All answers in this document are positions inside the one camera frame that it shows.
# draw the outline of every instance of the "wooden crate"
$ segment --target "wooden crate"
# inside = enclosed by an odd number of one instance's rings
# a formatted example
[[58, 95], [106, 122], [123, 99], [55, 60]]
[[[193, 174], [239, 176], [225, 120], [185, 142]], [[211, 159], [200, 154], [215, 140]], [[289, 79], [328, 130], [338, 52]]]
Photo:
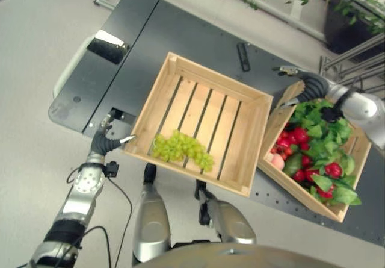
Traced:
[[[132, 130], [130, 155], [249, 196], [273, 97], [169, 53]], [[195, 137], [214, 158], [211, 172], [193, 160], [150, 156], [154, 136]]]
[[[302, 81], [289, 86], [279, 100], [277, 107], [279, 107], [285, 101], [299, 95], [303, 89], [304, 84]], [[263, 145], [260, 151], [261, 154], [258, 161], [258, 167], [278, 184], [280, 184], [283, 188], [285, 188], [290, 194], [296, 197], [307, 208], [342, 223], [348, 211], [348, 205], [340, 204], [332, 207], [325, 206], [324, 204], [317, 201], [310, 193], [303, 189], [292, 178], [287, 176], [281, 170], [278, 170], [268, 160], [266, 160], [266, 157], [277, 141], [279, 134], [283, 131], [286, 123], [295, 110], [295, 106], [287, 108], [277, 107], [271, 113], [267, 123], [266, 133], [265, 137], [263, 138]], [[354, 183], [355, 189], [365, 165], [366, 157], [368, 156], [371, 143], [360, 128], [356, 128], [352, 125], [351, 127], [353, 132], [348, 141], [344, 144], [343, 148], [345, 152], [350, 154], [356, 162], [356, 167], [352, 172], [352, 175], [357, 176]]]

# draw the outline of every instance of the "black table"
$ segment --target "black table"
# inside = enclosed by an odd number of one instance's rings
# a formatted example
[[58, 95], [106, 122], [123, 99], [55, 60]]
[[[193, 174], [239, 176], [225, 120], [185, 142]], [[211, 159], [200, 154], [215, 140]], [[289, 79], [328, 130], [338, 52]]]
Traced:
[[[287, 61], [164, 0], [121, 0], [102, 29], [130, 46], [125, 58], [114, 64], [87, 50], [49, 108], [52, 121], [90, 137], [112, 108], [121, 111], [122, 118], [110, 134], [130, 133], [169, 51], [270, 93], [275, 100], [295, 82], [271, 70], [290, 64]], [[238, 43], [246, 43], [248, 72], [241, 69]], [[357, 186], [363, 205], [350, 208], [343, 224], [311, 212], [259, 170], [250, 199], [384, 246], [384, 171], [384, 160], [371, 149]]]

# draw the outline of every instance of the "green grapes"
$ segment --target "green grapes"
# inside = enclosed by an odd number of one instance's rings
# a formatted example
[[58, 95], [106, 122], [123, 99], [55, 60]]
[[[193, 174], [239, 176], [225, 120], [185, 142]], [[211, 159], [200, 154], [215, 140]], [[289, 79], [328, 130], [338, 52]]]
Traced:
[[163, 161], [183, 161], [185, 157], [188, 157], [193, 159], [204, 172], [210, 172], [214, 164], [214, 160], [206, 152], [205, 146], [201, 145], [197, 139], [178, 130], [173, 131], [173, 135], [169, 139], [157, 134], [153, 141], [151, 156]]

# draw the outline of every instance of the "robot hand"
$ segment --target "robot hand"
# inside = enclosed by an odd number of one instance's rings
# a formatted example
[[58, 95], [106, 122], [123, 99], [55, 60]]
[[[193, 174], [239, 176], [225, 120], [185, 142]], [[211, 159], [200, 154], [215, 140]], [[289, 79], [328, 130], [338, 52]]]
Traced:
[[104, 165], [109, 151], [136, 138], [135, 135], [111, 140], [106, 133], [112, 128], [114, 113], [105, 116], [96, 131], [86, 161], [80, 165], [73, 187], [60, 208], [43, 243], [36, 249], [27, 267], [73, 267], [84, 232], [90, 223], [106, 176], [116, 176], [115, 162]]
[[355, 92], [346, 86], [294, 66], [280, 66], [273, 70], [279, 71], [280, 76], [297, 76], [305, 83], [303, 92], [285, 102], [282, 107], [316, 98], [327, 98], [334, 104], [331, 112], [335, 113], [336, 117], [333, 115], [330, 117], [329, 114], [326, 117], [331, 120], [335, 120], [338, 116], [346, 117], [351, 123], [361, 127], [378, 149], [385, 150], [385, 105], [380, 98]]

